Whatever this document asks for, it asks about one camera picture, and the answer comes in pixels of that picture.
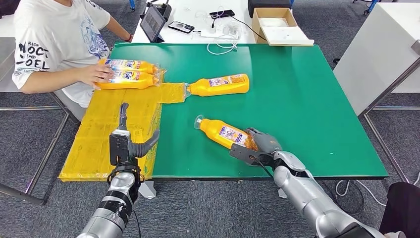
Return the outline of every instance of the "tablet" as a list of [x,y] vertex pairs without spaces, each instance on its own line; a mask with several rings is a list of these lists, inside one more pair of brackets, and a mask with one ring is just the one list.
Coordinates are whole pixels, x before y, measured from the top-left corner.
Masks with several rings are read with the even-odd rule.
[[157,42],[159,32],[162,30],[165,22],[165,19],[156,7],[150,6],[149,9],[147,9],[142,22],[140,22],[140,26],[149,41],[155,43]]

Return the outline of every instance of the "smartphone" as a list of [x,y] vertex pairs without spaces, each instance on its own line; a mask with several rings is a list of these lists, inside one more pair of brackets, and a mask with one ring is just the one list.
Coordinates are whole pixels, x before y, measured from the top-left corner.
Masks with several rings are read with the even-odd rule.
[[213,19],[234,16],[234,15],[235,13],[232,10],[210,12],[210,16]]
[[179,22],[179,21],[172,21],[171,24],[168,25],[169,28],[184,32],[184,33],[191,33],[194,30],[194,26]]

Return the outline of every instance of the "yellow sheet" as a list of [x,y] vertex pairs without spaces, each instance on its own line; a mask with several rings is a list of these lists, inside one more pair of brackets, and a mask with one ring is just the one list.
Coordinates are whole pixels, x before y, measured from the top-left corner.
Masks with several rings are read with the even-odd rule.
[[[62,181],[106,181],[114,168],[109,163],[109,134],[118,126],[119,107],[127,109],[127,129],[133,142],[144,142],[159,127],[162,103],[185,101],[183,83],[163,83],[147,89],[96,91],[83,117],[79,131],[61,170]],[[139,159],[146,179],[150,179],[157,144]]]

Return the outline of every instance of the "black tape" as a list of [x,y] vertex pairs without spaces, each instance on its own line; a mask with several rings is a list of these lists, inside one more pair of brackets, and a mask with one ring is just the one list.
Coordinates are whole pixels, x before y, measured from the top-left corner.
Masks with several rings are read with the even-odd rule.
[[106,196],[117,197],[123,200],[125,204],[127,204],[127,210],[130,211],[128,215],[131,216],[131,211],[133,210],[133,206],[131,205],[130,199],[127,197],[127,195],[125,195],[124,193],[120,191],[109,190],[108,192],[106,192]]
[[123,202],[119,202],[119,201],[111,201],[111,200],[102,201],[99,204],[98,208],[104,208],[115,213],[118,217],[120,217],[124,221],[124,224],[127,224],[128,218],[131,215],[131,210],[128,210],[127,206]]

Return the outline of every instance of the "white t-shirt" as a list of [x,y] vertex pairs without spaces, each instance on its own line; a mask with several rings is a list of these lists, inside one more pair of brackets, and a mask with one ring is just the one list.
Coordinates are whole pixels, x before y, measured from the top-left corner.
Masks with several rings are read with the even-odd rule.
[[[21,0],[14,16],[13,82],[20,89],[34,71],[85,67],[107,58],[109,48],[98,29],[109,20],[110,14],[90,0],[72,0],[71,7],[54,0]],[[89,105],[93,93],[82,82],[62,90],[82,107]]]

